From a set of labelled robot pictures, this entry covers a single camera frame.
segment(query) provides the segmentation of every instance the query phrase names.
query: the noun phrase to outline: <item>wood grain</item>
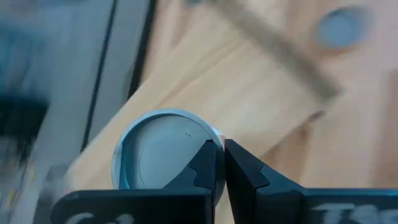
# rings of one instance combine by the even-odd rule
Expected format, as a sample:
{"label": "wood grain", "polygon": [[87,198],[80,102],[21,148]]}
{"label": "wood grain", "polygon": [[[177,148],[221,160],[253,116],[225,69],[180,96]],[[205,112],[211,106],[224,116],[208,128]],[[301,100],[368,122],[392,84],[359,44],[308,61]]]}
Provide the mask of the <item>wood grain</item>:
{"label": "wood grain", "polygon": [[197,6],[192,18],[195,26],[74,162],[74,188],[112,188],[116,142],[150,110],[189,110],[257,156],[317,111],[308,89],[211,7]]}
{"label": "wood grain", "polygon": [[[369,11],[369,30],[361,43],[339,54],[325,55],[310,38],[292,39],[338,79],[345,92],[324,117],[307,126],[308,136],[292,134],[262,159],[307,187],[396,188],[398,82],[391,71],[397,67],[398,32],[393,24],[398,17],[393,8],[398,2],[310,0],[306,4],[316,10],[298,12],[297,27],[313,27],[328,11],[357,4]],[[313,30],[306,32],[310,37]],[[297,151],[302,152],[300,160],[290,163]]]}

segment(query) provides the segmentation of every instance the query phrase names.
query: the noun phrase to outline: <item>circular disc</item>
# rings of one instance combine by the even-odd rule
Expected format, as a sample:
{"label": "circular disc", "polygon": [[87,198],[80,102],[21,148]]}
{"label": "circular disc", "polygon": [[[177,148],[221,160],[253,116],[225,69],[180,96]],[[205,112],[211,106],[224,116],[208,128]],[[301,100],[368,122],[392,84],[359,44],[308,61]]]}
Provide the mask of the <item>circular disc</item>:
{"label": "circular disc", "polygon": [[350,47],[366,32],[365,10],[361,7],[342,7],[323,16],[317,27],[318,43],[326,48]]}
{"label": "circular disc", "polygon": [[174,179],[207,139],[222,150],[218,136],[199,117],[158,110],[135,120],[121,137],[113,160],[119,189],[161,189]]}

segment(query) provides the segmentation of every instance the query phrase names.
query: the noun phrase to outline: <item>light wood surface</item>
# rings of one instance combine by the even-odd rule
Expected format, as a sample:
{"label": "light wood surface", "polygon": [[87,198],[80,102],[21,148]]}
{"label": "light wood surface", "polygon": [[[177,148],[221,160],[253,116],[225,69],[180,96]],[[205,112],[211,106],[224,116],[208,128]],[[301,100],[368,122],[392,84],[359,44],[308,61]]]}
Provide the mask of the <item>light wood surface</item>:
{"label": "light wood surface", "polygon": [[[398,2],[311,0],[307,4],[315,10],[298,12],[295,27],[315,24],[326,12],[352,3],[369,11],[362,43],[340,54],[325,54],[310,38],[295,39],[345,92],[324,117],[292,134],[262,160],[307,187],[398,188],[398,30],[392,28],[398,22],[393,10]],[[294,37],[294,27],[290,30]]]}
{"label": "light wood surface", "polygon": [[[212,7],[186,9],[181,2],[160,5],[171,10],[158,19],[167,22],[178,14],[176,7],[185,17],[172,17],[170,24],[184,21],[185,32],[174,33],[160,65],[147,65],[147,80],[73,163],[68,174],[74,189],[112,188],[114,147],[127,125],[150,110],[191,111],[261,156],[319,109],[311,91]],[[170,32],[170,26],[161,27]]]}
{"label": "light wood surface", "polygon": [[[325,54],[313,45],[313,27],[347,2],[248,1],[345,88],[323,117],[305,126],[320,102],[270,56],[206,6],[159,2],[145,81],[72,165],[74,189],[112,188],[111,157],[121,132],[140,114],[165,107],[198,114],[304,186],[398,187],[398,29],[392,27],[398,2],[351,1],[369,9],[369,33],[347,52]],[[216,222],[232,220],[224,195]]]}

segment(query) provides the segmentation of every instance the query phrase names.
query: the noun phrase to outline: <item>black plastic jaw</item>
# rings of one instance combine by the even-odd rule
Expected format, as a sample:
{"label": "black plastic jaw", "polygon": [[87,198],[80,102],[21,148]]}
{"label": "black plastic jaw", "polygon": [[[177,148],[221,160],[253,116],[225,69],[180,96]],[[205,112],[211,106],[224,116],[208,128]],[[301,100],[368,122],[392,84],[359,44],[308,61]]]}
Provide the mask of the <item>black plastic jaw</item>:
{"label": "black plastic jaw", "polygon": [[70,193],[53,207],[52,223],[214,223],[215,192],[219,190],[216,175],[220,175],[216,173],[220,166],[216,153],[216,144],[206,141],[184,170],[163,189]]}
{"label": "black plastic jaw", "polygon": [[235,224],[398,223],[398,190],[306,189],[233,140],[225,147]]}

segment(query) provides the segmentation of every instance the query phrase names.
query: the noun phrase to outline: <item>white lettering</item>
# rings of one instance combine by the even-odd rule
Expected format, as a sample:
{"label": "white lettering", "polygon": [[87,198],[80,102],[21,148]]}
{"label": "white lettering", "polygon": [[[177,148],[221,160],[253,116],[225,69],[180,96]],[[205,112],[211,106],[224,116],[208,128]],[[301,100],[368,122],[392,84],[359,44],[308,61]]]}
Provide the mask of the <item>white lettering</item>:
{"label": "white lettering", "polygon": [[325,203],[312,210],[325,211],[323,224],[339,224],[344,210],[352,210],[348,216],[359,224],[398,224],[398,209],[379,211],[375,205],[360,205],[352,203]]}
{"label": "white lettering", "polygon": [[374,205],[360,205],[350,213],[349,219],[360,224],[378,224],[379,210]]}
{"label": "white lettering", "polygon": [[[70,217],[65,222],[65,224],[79,224],[80,221],[82,221],[86,218],[94,218],[94,215],[91,213],[80,213],[80,214]],[[105,224],[133,224],[134,218],[130,214],[122,214],[122,215],[118,216],[115,219],[115,221],[117,221],[117,223],[111,222],[111,223],[105,223]]]}
{"label": "white lettering", "polygon": [[343,218],[343,211],[354,208],[355,205],[352,203],[326,203],[314,207],[312,210],[326,211],[323,216],[323,224],[338,224]]}
{"label": "white lettering", "polygon": [[390,209],[380,212],[383,224],[398,224],[398,209]]}

